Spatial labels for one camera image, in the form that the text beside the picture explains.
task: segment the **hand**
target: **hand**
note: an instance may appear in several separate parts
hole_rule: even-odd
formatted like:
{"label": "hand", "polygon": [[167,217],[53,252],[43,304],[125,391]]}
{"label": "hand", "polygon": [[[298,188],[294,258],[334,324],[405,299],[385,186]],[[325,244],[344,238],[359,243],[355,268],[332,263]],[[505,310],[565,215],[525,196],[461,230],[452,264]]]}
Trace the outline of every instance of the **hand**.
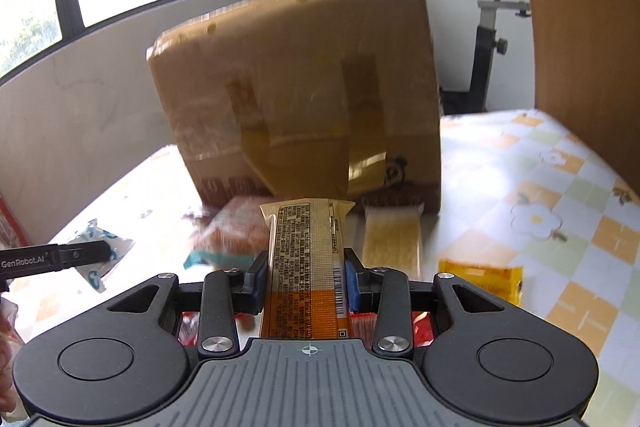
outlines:
{"label": "hand", "polygon": [[16,402],[15,395],[11,390],[14,384],[13,367],[11,366],[11,346],[5,335],[11,332],[11,325],[4,318],[0,317],[0,412],[13,412]]}

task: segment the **cardboard box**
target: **cardboard box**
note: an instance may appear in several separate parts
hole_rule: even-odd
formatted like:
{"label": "cardboard box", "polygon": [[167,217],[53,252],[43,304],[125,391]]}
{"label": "cardboard box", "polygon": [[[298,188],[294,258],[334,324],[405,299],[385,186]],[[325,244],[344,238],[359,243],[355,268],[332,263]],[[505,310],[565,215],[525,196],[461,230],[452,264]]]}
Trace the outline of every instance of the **cardboard box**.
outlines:
{"label": "cardboard box", "polygon": [[249,0],[147,52],[204,203],[236,194],[440,208],[425,0]]}

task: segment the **gray ribbed panel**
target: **gray ribbed panel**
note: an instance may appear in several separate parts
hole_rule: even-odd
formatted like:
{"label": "gray ribbed panel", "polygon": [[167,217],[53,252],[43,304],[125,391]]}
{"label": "gray ribbed panel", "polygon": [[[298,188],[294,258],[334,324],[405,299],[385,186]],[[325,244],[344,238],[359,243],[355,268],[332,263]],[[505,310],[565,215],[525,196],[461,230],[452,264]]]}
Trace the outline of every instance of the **gray ribbed panel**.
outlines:
{"label": "gray ribbed panel", "polygon": [[[308,355],[305,346],[318,351]],[[414,367],[359,340],[256,340],[204,363],[176,401],[130,427],[478,427],[428,393]],[[569,421],[561,427],[579,427]],[[57,427],[37,420],[33,427]]]}

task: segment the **teal wrapper edge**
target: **teal wrapper edge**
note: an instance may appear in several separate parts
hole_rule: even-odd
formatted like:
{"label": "teal wrapper edge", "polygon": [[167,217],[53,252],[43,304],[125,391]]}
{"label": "teal wrapper edge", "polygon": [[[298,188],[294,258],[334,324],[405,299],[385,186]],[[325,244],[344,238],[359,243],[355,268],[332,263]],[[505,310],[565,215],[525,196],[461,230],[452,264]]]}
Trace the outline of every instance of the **teal wrapper edge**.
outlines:
{"label": "teal wrapper edge", "polygon": [[183,263],[185,270],[197,264],[213,265],[218,269],[239,268],[247,270],[254,262],[254,256],[250,253],[240,255],[229,255],[220,252],[210,252],[207,250],[191,250],[187,259]]}

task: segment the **tablecloth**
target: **tablecloth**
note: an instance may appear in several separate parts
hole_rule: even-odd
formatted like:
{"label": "tablecloth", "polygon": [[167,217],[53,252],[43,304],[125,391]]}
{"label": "tablecloth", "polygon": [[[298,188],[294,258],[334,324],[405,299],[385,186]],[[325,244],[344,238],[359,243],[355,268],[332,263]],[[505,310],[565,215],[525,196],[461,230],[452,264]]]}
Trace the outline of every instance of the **tablecloth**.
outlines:
{"label": "tablecloth", "polygon": [[[640,200],[596,153],[535,110],[445,117],[442,209],[423,216],[421,274],[442,257],[524,266],[523,306],[573,333],[598,358],[591,427],[640,425]],[[54,242],[97,217],[136,241],[94,292],[73,270],[17,280],[25,339],[164,271],[182,282],[193,230],[181,216],[199,205],[174,146],[160,150],[82,211]],[[363,222],[350,216],[345,245],[358,251]]]}

